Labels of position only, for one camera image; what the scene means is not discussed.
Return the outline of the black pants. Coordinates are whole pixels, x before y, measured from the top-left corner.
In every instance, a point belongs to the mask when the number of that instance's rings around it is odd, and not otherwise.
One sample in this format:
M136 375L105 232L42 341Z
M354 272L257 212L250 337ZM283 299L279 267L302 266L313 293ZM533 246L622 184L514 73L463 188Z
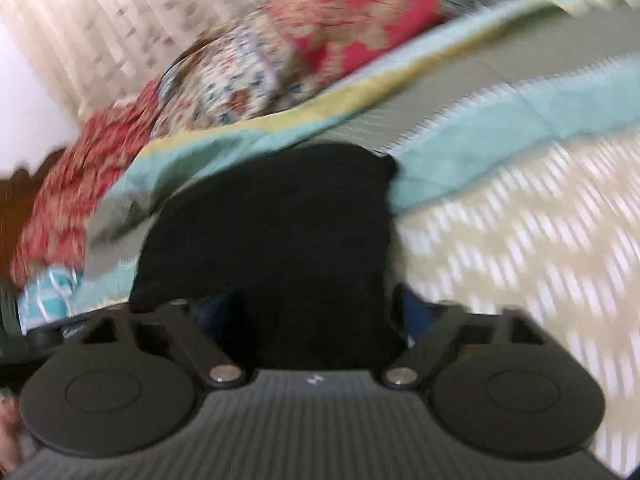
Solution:
M198 181L149 230L131 307L215 300L208 333L245 367L386 367L404 348L385 295L396 171L393 157L324 142Z

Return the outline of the red patterned quilt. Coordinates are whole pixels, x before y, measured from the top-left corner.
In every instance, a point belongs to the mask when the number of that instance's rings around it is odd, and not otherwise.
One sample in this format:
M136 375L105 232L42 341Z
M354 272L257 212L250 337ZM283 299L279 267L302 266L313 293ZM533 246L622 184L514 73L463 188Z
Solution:
M203 32L136 96L81 119L18 238L12 280L82 268L96 204L151 140L286 110L443 17L440 0L264 0Z

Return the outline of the striped teal grey bedspread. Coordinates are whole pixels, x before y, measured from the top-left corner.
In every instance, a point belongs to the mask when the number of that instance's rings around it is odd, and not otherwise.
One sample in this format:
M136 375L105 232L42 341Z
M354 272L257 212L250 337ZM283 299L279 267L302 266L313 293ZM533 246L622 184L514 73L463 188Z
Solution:
M129 296L168 197L306 141L394 156L397 277L477 313L523 307L604 389L596 455L638 466L639 0L501 3L287 112L152 141L96 208L72 311Z

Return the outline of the blue checkered blanket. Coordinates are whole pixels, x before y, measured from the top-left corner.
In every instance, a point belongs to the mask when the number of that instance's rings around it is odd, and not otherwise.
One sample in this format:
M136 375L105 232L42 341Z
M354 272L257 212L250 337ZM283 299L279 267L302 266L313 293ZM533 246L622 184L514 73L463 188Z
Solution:
M81 271L66 266L49 266L30 280L17 300L22 333L67 318L83 277Z

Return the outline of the beige floral curtain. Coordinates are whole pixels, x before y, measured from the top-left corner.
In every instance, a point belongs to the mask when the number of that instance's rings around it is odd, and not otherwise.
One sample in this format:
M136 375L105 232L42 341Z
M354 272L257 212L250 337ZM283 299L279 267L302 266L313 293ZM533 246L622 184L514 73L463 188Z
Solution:
M264 0L1 0L1 17L70 114L136 96L203 32Z

